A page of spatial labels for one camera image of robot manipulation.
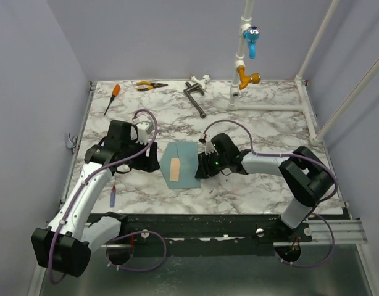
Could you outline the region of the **teal paper envelope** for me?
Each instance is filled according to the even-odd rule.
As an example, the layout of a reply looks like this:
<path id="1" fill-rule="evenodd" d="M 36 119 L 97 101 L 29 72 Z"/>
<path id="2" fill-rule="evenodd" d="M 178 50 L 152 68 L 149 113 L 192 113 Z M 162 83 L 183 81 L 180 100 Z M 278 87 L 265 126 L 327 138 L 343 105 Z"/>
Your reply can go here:
<path id="1" fill-rule="evenodd" d="M 169 189 L 200 188 L 200 180 L 195 178 L 198 168 L 198 146 L 195 142 L 170 142 L 159 162 L 160 170 Z M 179 182 L 169 180 L 171 158 L 180 159 Z"/>

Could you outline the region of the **tan paper letter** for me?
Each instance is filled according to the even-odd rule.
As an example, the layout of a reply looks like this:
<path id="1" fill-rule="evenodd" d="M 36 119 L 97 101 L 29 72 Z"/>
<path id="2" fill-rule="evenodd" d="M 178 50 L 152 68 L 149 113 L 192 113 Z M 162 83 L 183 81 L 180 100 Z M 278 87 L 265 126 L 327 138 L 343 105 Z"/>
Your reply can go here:
<path id="1" fill-rule="evenodd" d="M 179 182 L 180 179 L 180 159 L 171 158 L 169 180 L 171 182 Z"/>

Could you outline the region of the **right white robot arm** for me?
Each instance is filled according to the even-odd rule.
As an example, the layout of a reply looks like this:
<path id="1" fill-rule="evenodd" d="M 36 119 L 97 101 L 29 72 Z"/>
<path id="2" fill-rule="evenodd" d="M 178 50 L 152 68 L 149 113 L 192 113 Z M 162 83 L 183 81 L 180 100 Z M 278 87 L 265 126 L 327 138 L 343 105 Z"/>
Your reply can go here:
<path id="1" fill-rule="evenodd" d="M 220 133 L 198 154 L 195 178 L 208 179 L 225 169 L 241 175 L 281 176 L 286 181 L 293 199 L 276 226 L 277 237 L 285 242 L 298 235 L 298 226 L 335 183 L 329 169 L 307 147 L 300 146 L 291 154 L 255 154 L 239 150 L 227 134 Z"/>

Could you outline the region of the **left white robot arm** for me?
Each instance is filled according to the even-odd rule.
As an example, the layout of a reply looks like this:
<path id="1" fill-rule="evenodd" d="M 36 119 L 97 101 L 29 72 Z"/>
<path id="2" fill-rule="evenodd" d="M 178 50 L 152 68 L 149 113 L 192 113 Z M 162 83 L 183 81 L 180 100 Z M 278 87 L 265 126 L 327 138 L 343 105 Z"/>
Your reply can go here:
<path id="1" fill-rule="evenodd" d="M 159 169 L 157 143 L 149 142 L 154 128 L 151 121 L 112 120 L 107 135 L 86 151 L 80 177 L 63 207 L 46 228 L 36 228 L 31 236 L 40 267 L 79 277 L 91 254 L 104 243 L 121 244 L 128 239 L 124 215 L 108 212 L 91 226 L 86 223 L 118 167 L 147 173 Z"/>

